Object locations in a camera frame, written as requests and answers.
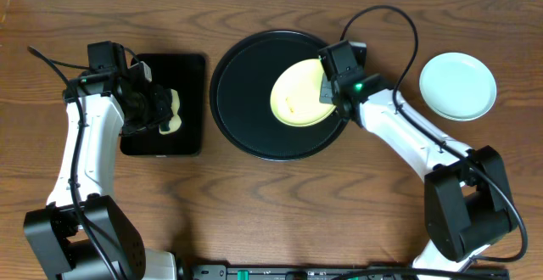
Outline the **yellow plate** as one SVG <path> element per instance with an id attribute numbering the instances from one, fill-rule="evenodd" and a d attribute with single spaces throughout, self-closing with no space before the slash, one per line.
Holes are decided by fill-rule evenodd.
<path id="1" fill-rule="evenodd" d="M 320 102 L 323 76 L 319 59 L 302 60 L 286 69 L 271 90 L 274 116 L 294 127 L 313 126 L 330 116 L 335 106 Z"/>

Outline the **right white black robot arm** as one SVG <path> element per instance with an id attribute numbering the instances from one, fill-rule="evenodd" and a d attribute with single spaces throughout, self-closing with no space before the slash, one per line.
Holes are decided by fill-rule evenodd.
<path id="1" fill-rule="evenodd" d="M 492 244 L 525 225 L 501 156 L 444 134 L 403 99 L 399 88 L 361 68 L 324 70 L 320 100 L 381 138 L 423 180 L 429 242 L 404 273 L 416 279 L 468 279 Z"/>

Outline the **green yellow sponge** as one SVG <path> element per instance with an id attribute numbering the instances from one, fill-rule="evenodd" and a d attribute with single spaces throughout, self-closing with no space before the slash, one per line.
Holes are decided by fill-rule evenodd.
<path id="1" fill-rule="evenodd" d="M 179 109 L 181 108 L 181 103 L 179 99 L 178 92 L 174 89 L 171 89 L 171 111 L 172 117 L 168 122 L 160 124 L 159 132 L 161 135 L 169 135 L 173 132 L 176 132 L 182 126 L 182 119 L 179 115 Z"/>

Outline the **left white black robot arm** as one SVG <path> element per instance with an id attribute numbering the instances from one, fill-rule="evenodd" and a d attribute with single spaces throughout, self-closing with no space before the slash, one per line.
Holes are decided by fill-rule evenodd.
<path id="1" fill-rule="evenodd" d="M 152 81 L 144 63 L 68 80 L 69 130 L 45 208 L 26 214 L 25 237 L 49 279 L 175 279 L 175 256 L 147 249 L 114 201 L 115 150 L 122 132 L 149 127 L 179 108 L 176 92 Z"/>

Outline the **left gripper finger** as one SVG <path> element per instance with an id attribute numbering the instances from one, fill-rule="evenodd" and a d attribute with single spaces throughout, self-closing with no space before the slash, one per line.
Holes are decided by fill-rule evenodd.
<path id="1" fill-rule="evenodd" d="M 152 71 L 143 61 L 129 67 L 132 84 L 137 87 L 147 87 L 152 82 Z"/>
<path id="2" fill-rule="evenodd" d="M 158 126 L 161 131 L 172 131 L 170 123 L 174 113 L 171 108 L 173 102 L 171 89 L 156 85 L 152 98 L 154 99 L 155 105 L 154 124 Z"/>

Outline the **light blue plate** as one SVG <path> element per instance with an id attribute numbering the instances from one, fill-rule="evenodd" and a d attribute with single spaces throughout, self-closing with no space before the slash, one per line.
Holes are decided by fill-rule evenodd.
<path id="1" fill-rule="evenodd" d="M 494 104 L 497 85 L 490 69 L 465 53 L 442 53 L 430 59 L 419 77 L 426 104 Z"/>
<path id="2" fill-rule="evenodd" d="M 427 104 L 437 115 L 454 121 L 471 121 L 486 115 L 494 104 Z"/>

